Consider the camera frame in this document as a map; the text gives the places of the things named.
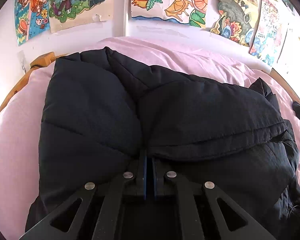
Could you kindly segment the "black puffer jacket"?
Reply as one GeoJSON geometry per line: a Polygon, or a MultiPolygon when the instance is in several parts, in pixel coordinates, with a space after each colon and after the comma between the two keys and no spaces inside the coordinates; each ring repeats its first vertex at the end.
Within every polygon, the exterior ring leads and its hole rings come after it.
{"type": "Polygon", "coordinates": [[[170,239],[158,220],[153,159],[194,183],[213,182],[273,239],[300,239],[299,151],[270,87],[262,79],[244,88],[148,66],[110,48],[55,62],[26,232],[86,183],[109,183],[143,155],[142,239],[170,239]]]}

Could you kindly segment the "red-haired mermaid drawing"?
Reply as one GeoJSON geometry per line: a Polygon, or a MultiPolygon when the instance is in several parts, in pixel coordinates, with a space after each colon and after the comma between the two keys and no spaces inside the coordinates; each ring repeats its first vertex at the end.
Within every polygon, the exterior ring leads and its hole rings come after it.
{"type": "Polygon", "coordinates": [[[18,46],[49,30],[49,0],[15,0],[14,23],[18,46]]]}

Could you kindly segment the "white wall socket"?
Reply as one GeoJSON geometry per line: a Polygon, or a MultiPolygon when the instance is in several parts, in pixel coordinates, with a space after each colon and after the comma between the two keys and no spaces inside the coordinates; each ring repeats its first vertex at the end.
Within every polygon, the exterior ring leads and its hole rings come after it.
{"type": "Polygon", "coordinates": [[[17,58],[18,58],[18,61],[20,63],[22,71],[24,72],[24,74],[26,74],[26,72],[27,72],[27,63],[26,63],[26,58],[25,58],[25,54],[24,54],[23,50],[21,50],[17,53],[17,58]]]}

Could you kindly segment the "2024 calendar drawing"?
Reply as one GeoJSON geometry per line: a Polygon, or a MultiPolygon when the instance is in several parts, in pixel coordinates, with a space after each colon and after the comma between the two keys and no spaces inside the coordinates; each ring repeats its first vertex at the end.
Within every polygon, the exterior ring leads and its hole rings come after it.
{"type": "Polygon", "coordinates": [[[277,63],[286,38],[288,22],[284,10],[275,0],[261,0],[260,17],[250,55],[272,66],[277,63]]]}

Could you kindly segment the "wooden bed frame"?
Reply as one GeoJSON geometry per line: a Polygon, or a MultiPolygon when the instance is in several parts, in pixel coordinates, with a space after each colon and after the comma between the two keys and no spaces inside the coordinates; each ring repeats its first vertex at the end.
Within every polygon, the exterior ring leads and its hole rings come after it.
{"type": "MultiPolygon", "coordinates": [[[[5,100],[2,102],[0,106],[0,112],[7,106],[11,98],[21,91],[29,82],[30,75],[33,71],[47,67],[49,64],[53,63],[57,58],[61,57],[61,55],[56,56],[54,52],[49,52],[43,55],[40,55],[36,58],[31,64],[30,69],[23,75],[23,77],[16,83],[16,85],[12,88],[12,90],[7,94],[5,100]]],[[[300,98],[293,90],[293,88],[288,84],[288,82],[279,74],[279,72],[272,68],[268,75],[274,79],[290,96],[293,101],[296,101],[300,104],[300,98]]]]}

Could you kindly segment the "pink duvet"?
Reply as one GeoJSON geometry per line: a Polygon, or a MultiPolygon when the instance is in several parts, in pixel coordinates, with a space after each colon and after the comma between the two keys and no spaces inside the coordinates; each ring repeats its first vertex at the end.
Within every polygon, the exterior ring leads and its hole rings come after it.
{"type": "MultiPolygon", "coordinates": [[[[262,78],[276,94],[283,117],[292,123],[300,152],[300,120],[292,110],[287,87],[265,73],[251,56],[240,59],[238,50],[226,55],[209,45],[132,37],[107,38],[92,45],[93,49],[104,47],[146,64],[244,87],[262,78]]],[[[0,231],[6,239],[24,234],[30,205],[38,195],[40,121],[53,70],[53,66],[35,70],[0,112],[0,231]]],[[[300,184],[300,159],[296,174],[300,184]]]]}

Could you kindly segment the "orange slices drawing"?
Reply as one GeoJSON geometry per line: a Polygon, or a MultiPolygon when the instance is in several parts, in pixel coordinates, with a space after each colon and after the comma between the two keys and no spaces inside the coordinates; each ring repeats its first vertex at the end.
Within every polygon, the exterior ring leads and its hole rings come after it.
{"type": "Polygon", "coordinates": [[[131,0],[131,17],[205,28],[209,0],[131,0]]]}

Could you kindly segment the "landscape hill drawing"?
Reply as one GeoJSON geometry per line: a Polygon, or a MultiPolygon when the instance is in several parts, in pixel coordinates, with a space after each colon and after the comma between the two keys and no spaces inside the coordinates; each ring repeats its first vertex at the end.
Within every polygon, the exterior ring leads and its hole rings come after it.
{"type": "Polygon", "coordinates": [[[260,0],[219,0],[220,18],[211,32],[243,46],[250,46],[258,19],[260,0]]]}

